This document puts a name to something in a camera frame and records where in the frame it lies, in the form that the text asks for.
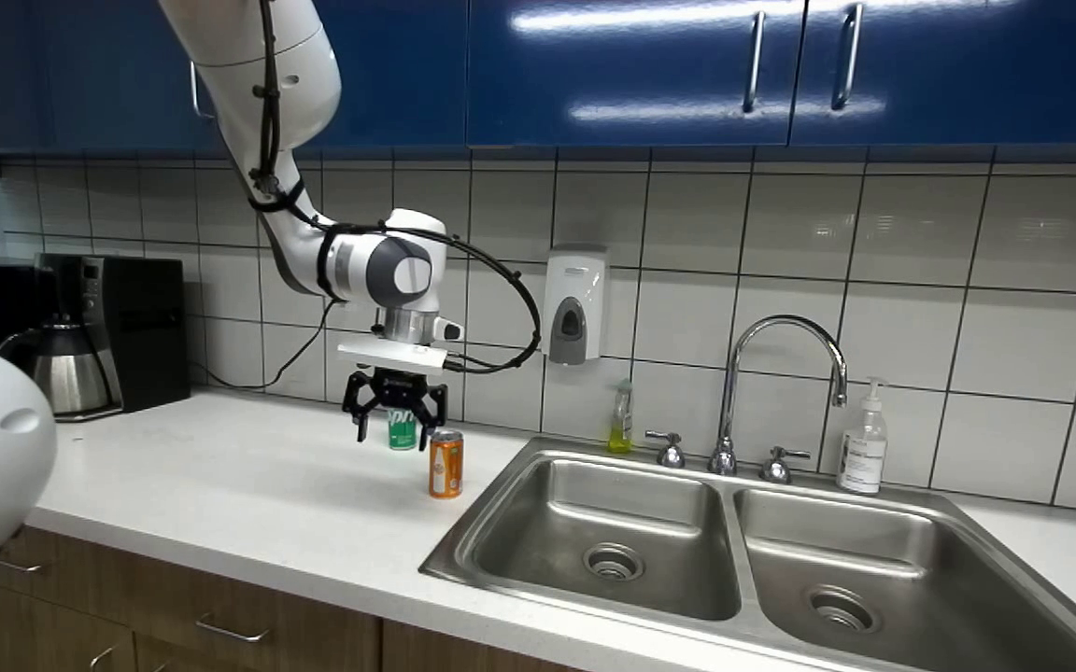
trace kitchen counter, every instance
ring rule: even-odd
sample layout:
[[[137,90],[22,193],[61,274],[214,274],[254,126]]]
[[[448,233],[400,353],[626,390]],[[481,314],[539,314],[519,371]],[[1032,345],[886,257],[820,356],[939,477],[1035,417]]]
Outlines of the kitchen counter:
[[[353,446],[332,406],[198,393],[63,427],[26,524],[576,670],[811,670],[419,577],[523,446],[519,432],[467,429],[464,496],[433,500],[426,452],[387,452],[382,427]],[[957,505],[1076,600],[1073,512]]]

